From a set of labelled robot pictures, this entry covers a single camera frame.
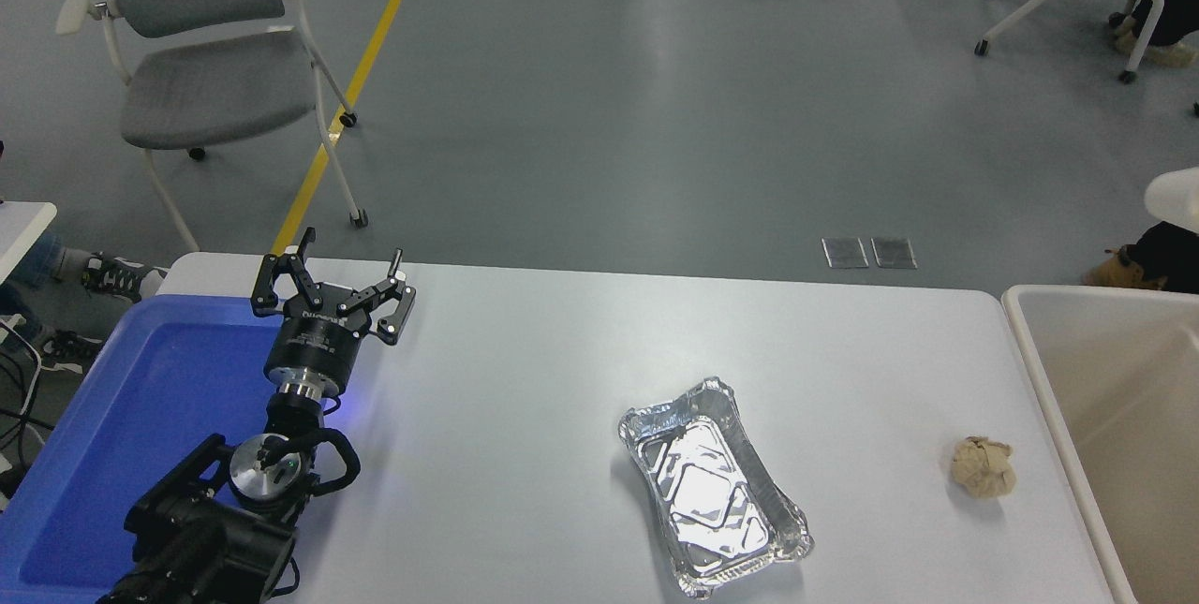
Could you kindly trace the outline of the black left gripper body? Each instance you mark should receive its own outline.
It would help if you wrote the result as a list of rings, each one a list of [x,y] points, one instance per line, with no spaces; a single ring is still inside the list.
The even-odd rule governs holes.
[[[321,306],[311,308],[303,294],[283,306],[284,321],[264,364],[264,374],[277,386],[317,376],[325,391],[344,391],[351,378],[363,333],[369,327],[364,310],[339,314],[337,306],[355,294],[347,286],[319,286]]]

